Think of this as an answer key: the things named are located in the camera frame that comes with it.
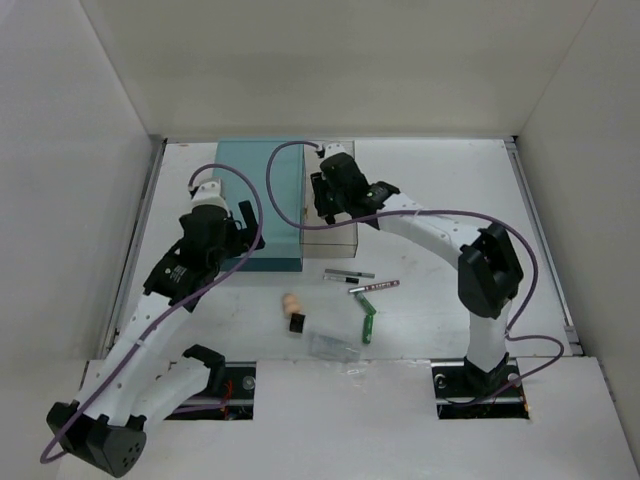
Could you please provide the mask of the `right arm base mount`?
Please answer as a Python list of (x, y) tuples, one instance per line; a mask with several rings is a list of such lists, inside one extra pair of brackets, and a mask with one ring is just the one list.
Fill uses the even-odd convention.
[(520, 383), (517, 361), (506, 357), (492, 372), (466, 359), (431, 363), (436, 413), (440, 420), (528, 420), (529, 411)]

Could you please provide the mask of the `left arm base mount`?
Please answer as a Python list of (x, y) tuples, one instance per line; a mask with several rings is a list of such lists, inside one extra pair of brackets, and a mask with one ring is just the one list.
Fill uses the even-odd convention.
[(207, 387), (180, 405), (168, 420), (245, 421), (254, 417), (257, 363), (226, 364), (216, 389)]

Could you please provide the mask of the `clear acrylic drawer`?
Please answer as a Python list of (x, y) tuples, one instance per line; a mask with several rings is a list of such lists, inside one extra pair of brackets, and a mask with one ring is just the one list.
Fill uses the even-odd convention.
[(305, 165), (305, 213), (303, 224), (323, 226), (323, 230), (304, 230), (302, 232), (303, 258), (307, 260), (326, 260), (354, 258), (358, 247), (358, 233), (355, 225), (327, 229), (315, 209), (314, 194), (310, 175), (320, 171), (321, 159), (313, 147), (304, 146)]

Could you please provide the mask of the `beige makeup sponge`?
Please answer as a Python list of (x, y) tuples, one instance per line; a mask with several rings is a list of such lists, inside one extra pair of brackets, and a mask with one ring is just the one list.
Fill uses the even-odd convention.
[(292, 293), (287, 293), (283, 296), (282, 307), (286, 318), (290, 318), (292, 315), (300, 314), (302, 312), (302, 306), (298, 297)]

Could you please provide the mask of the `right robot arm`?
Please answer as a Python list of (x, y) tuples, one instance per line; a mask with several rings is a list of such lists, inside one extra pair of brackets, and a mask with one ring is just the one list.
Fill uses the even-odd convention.
[(458, 298), (470, 314), (464, 384), (477, 397), (499, 389), (507, 379), (509, 311), (524, 277), (507, 230), (495, 221), (479, 228), (449, 214), (428, 215), (397, 187), (368, 182), (342, 150), (324, 150), (319, 157), (320, 171), (311, 175), (311, 184), (318, 216), (327, 224), (347, 214), (426, 249), (456, 270)]

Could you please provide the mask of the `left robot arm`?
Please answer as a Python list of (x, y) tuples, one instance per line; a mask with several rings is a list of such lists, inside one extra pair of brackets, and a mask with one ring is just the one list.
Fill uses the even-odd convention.
[(236, 221), (224, 202), (195, 206), (179, 219), (181, 238), (151, 270), (128, 324), (93, 381), (46, 416), (53, 443), (113, 478), (138, 462), (152, 425), (190, 396), (214, 398), (224, 387), (224, 358), (194, 345), (162, 372), (163, 349), (200, 298), (230, 277), (232, 258), (245, 263), (264, 246), (260, 201), (239, 205)]

